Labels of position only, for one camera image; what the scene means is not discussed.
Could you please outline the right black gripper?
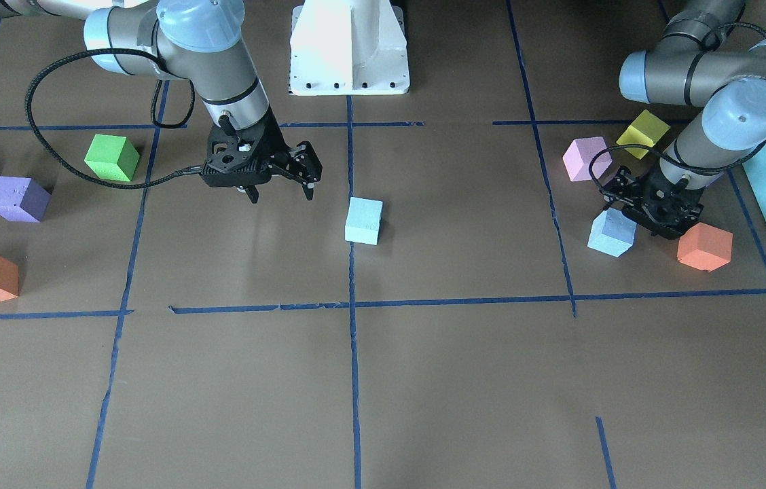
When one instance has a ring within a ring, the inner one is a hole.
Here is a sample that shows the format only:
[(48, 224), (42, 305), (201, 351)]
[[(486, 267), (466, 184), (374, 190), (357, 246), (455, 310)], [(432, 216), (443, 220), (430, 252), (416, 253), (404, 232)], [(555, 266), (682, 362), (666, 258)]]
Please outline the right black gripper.
[(306, 200), (311, 201), (322, 177), (322, 164), (309, 141), (288, 147), (272, 112), (244, 129), (221, 114), (207, 139), (201, 179), (210, 187), (244, 187), (247, 198), (257, 204), (256, 185), (270, 181), (272, 172), (299, 183)]

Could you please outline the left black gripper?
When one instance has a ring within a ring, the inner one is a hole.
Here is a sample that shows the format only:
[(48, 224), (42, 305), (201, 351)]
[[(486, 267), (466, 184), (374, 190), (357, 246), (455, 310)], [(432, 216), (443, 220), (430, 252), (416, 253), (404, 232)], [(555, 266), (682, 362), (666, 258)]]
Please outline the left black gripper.
[(681, 238), (699, 223), (703, 189), (688, 189), (686, 183), (672, 183), (656, 166), (640, 179), (621, 165), (610, 180), (600, 187), (607, 211), (613, 204), (622, 205), (620, 213), (654, 236), (668, 240)]

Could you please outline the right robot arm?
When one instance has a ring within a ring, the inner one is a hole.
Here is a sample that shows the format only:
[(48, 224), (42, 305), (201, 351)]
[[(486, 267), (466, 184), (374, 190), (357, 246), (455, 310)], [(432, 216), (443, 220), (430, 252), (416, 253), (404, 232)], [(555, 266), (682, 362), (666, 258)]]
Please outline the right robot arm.
[(85, 58), (113, 73), (152, 75), (159, 82), (185, 80), (213, 125), (200, 165), (173, 171), (153, 185), (199, 175), (209, 187), (233, 187), (259, 199), (258, 187), (275, 175), (298, 183), (306, 199), (322, 177), (312, 144), (293, 147), (282, 135), (268, 96), (242, 38), (241, 1), (0, 1), (0, 20), (16, 16), (82, 20), (85, 50), (42, 69), (27, 86), (24, 112), (41, 146), (63, 168), (95, 185), (106, 181), (67, 163), (33, 119), (39, 84), (64, 65)]

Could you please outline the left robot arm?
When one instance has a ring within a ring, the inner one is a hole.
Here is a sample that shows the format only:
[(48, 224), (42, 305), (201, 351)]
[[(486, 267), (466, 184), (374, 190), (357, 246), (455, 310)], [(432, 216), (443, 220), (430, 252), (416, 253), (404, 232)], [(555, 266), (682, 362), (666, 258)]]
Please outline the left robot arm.
[(741, 22), (743, 1), (689, 1), (649, 52), (634, 52), (619, 74), (622, 95), (641, 103), (700, 108), (665, 151), (620, 143), (657, 156), (644, 175), (617, 170), (600, 186), (609, 204), (653, 235), (680, 238), (699, 222), (704, 189), (749, 161), (766, 143), (766, 31), (746, 52), (721, 52)]

